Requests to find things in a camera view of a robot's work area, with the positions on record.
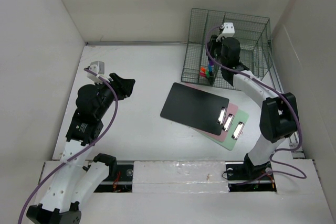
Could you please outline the metal rail bracket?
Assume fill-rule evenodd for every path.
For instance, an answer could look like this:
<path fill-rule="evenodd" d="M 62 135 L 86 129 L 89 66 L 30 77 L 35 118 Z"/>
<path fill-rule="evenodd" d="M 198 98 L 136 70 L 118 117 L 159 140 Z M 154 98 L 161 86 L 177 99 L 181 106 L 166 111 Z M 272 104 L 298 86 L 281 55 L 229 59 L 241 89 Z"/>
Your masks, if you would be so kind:
<path fill-rule="evenodd" d="M 291 154 L 293 159 L 306 159 L 304 151 L 302 147 L 296 149 L 298 147 L 298 143 L 289 143 L 289 147 L 291 148 Z"/>

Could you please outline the pink clipboard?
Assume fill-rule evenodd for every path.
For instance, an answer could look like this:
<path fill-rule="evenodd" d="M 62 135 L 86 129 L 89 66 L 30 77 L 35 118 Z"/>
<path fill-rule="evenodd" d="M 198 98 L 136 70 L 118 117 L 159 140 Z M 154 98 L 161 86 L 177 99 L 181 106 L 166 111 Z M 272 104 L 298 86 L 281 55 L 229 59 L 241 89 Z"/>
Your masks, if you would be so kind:
<path fill-rule="evenodd" d="M 228 104 L 228 108 L 226 109 L 226 115 L 225 115 L 225 120 L 224 120 L 224 125 L 221 131 L 220 135 L 215 135 L 215 134 L 211 134 L 205 131 L 201 131 L 198 129 L 194 129 L 195 131 L 201 133 L 202 135 L 212 139 L 212 140 L 216 140 L 220 143 L 224 142 L 227 133 L 229 131 L 229 129 L 231 128 L 232 124 L 233 124 L 233 120 L 234 117 L 236 115 L 236 113 L 238 112 L 238 106 L 234 105 L 232 103 Z"/>

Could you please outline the green clipboard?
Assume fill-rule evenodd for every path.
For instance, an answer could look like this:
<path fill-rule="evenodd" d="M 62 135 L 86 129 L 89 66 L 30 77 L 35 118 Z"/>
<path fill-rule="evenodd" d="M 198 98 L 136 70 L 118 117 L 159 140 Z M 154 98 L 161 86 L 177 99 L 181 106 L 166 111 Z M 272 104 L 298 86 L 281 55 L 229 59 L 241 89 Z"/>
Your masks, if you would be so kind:
<path fill-rule="evenodd" d="M 234 117 L 233 124 L 229 129 L 224 142 L 219 142 L 219 144 L 227 150 L 232 151 L 236 143 L 238 142 L 238 139 L 243 134 L 243 129 L 248 121 L 248 118 L 248 113 L 241 109 L 238 109 L 238 112 Z"/>

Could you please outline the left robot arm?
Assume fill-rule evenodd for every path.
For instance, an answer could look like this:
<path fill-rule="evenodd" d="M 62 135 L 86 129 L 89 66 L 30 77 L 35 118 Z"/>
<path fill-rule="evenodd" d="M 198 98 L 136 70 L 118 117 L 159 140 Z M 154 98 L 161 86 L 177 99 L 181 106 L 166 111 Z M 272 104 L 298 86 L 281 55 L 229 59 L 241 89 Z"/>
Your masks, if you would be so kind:
<path fill-rule="evenodd" d="M 124 79 L 116 73 L 109 78 L 88 71 L 92 84 L 82 86 L 77 93 L 76 110 L 72 117 L 60 164 L 40 184 L 52 182 L 41 201 L 25 205 L 32 223 L 79 223 L 81 210 L 99 184 L 117 175 L 117 159 L 99 153 L 85 167 L 94 145 L 108 132 L 102 118 L 110 105 L 118 105 L 131 96 L 134 79 Z"/>

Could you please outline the black clipboard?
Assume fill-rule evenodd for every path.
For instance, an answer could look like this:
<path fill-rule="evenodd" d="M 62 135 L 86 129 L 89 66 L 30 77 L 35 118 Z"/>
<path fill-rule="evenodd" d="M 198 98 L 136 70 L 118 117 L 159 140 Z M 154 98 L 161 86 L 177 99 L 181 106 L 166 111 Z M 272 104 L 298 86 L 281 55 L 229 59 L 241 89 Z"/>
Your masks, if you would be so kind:
<path fill-rule="evenodd" d="M 160 117 L 207 133 L 220 135 L 222 109 L 229 99 L 196 88 L 173 83 Z"/>

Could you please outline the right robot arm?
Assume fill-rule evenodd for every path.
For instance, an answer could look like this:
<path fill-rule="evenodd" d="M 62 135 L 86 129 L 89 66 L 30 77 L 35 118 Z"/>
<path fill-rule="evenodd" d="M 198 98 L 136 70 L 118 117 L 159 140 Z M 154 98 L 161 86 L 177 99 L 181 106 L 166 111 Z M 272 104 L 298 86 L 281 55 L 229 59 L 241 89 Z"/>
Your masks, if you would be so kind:
<path fill-rule="evenodd" d="M 294 132 L 301 132 L 296 98 L 280 93 L 260 81 L 240 61 L 240 42 L 234 37 L 211 35 L 206 44 L 209 62 L 220 67 L 222 76 L 232 87 L 248 95 L 261 109 L 260 137 L 245 155 L 243 163 L 227 167 L 223 175 L 239 185 L 252 183 L 275 171 L 270 163 L 281 151 L 280 144 Z"/>

